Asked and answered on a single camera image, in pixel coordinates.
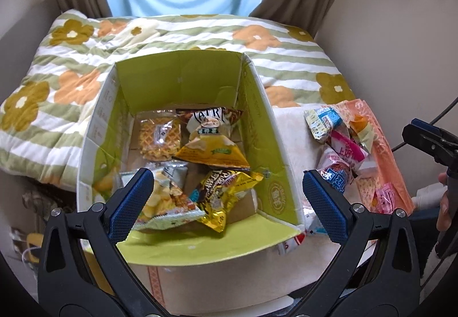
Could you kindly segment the person's right hand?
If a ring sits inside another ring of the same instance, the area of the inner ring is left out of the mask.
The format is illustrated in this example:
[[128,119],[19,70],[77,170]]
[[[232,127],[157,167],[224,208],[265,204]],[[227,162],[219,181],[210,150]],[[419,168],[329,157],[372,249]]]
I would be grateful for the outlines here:
[[[446,173],[441,173],[438,176],[439,182],[444,185],[448,186],[447,183],[447,175]],[[440,232],[444,232],[448,230],[452,223],[452,219],[449,215],[449,199],[448,199],[448,190],[443,194],[441,200],[440,200],[440,207],[439,207],[439,216],[437,220],[437,229]]]

